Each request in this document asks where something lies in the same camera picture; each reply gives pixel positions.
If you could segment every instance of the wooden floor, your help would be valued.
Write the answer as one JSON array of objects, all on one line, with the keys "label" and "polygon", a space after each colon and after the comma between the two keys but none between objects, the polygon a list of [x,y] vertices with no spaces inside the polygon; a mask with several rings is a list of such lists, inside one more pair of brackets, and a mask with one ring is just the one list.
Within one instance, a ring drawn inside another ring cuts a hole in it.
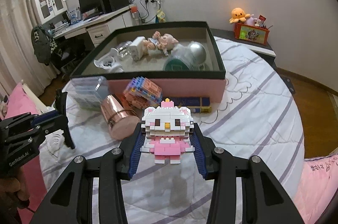
[{"label": "wooden floor", "polygon": [[67,82],[62,82],[62,75],[58,75],[50,83],[48,87],[45,88],[45,92],[39,96],[39,99],[46,105],[51,106],[55,100],[55,92],[57,89],[62,89]]},{"label": "wooden floor", "polygon": [[[290,74],[286,75],[291,79],[296,91],[293,97],[304,129],[305,158],[327,156],[338,147],[338,121],[333,106],[334,99],[330,99],[328,93],[320,87],[294,78]],[[50,106],[54,101],[55,91],[62,89],[66,83],[58,76],[46,87],[39,97],[40,100]]]}]

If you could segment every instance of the orange storage box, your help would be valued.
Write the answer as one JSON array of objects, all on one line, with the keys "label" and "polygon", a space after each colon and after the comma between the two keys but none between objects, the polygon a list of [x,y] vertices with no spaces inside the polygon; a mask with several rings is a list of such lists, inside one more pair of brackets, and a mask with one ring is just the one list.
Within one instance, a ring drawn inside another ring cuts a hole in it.
[{"label": "orange storage box", "polygon": [[234,36],[236,39],[251,41],[258,44],[267,44],[269,32],[270,30],[268,29],[248,26],[239,22],[234,25]]}]

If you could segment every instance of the hello kitty block figure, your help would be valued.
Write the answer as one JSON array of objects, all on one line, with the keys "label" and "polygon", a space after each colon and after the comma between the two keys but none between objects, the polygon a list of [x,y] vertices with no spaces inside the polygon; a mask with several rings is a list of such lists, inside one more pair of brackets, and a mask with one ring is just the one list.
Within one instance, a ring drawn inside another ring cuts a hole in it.
[{"label": "hello kitty block figure", "polygon": [[140,151],[154,154],[155,164],[164,164],[165,158],[170,159],[170,164],[179,164],[181,154],[195,151],[189,141],[194,129],[190,109],[178,108],[169,99],[157,108],[145,109],[141,128],[146,141]]}]

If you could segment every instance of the copper tumbler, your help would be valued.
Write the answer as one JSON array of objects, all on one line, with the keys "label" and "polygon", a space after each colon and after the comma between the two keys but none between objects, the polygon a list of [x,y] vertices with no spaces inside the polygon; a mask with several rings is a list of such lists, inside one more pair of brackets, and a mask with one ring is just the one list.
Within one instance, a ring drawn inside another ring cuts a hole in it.
[{"label": "copper tumbler", "polygon": [[122,140],[133,134],[140,118],[134,110],[124,109],[113,95],[101,102],[101,111],[109,127],[112,138]]}]

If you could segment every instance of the clear plastic box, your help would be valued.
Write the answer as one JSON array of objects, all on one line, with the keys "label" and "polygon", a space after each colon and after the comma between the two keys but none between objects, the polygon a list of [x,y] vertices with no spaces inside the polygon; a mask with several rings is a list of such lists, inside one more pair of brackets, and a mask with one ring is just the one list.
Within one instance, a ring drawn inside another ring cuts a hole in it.
[{"label": "clear plastic box", "polygon": [[101,110],[101,101],[110,92],[107,79],[103,76],[71,79],[65,91],[81,108]]}]

